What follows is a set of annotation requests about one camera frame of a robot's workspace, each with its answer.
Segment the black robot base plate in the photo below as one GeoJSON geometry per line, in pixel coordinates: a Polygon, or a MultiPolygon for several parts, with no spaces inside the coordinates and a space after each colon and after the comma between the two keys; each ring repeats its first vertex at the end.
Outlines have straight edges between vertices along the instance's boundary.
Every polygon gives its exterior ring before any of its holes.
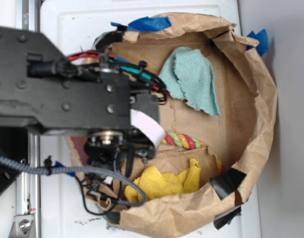
{"type": "Polygon", "coordinates": [[[0,196],[20,175],[20,171],[1,163],[5,159],[23,165],[30,164],[29,133],[27,129],[0,127],[0,196]]]}

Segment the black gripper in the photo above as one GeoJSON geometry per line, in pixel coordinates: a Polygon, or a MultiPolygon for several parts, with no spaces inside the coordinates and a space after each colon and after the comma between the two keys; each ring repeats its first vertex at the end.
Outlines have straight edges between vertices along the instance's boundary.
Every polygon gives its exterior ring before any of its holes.
{"type": "Polygon", "coordinates": [[[88,155],[88,165],[112,171],[122,165],[126,166],[126,171],[132,171],[136,158],[153,159],[156,155],[155,146],[140,131],[103,131],[90,137],[84,150],[88,155]]]}

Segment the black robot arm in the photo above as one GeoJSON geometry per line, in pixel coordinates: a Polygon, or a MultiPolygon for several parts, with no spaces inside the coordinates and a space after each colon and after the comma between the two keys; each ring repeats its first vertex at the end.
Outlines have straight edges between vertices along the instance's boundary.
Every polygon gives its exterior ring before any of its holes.
{"type": "Polygon", "coordinates": [[[74,65],[42,33],[0,27],[0,154],[25,154],[25,132],[94,136],[113,131],[112,146],[153,159],[159,141],[134,124],[136,112],[159,123],[164,84],[137,65],[103,52],[74,65]]]}

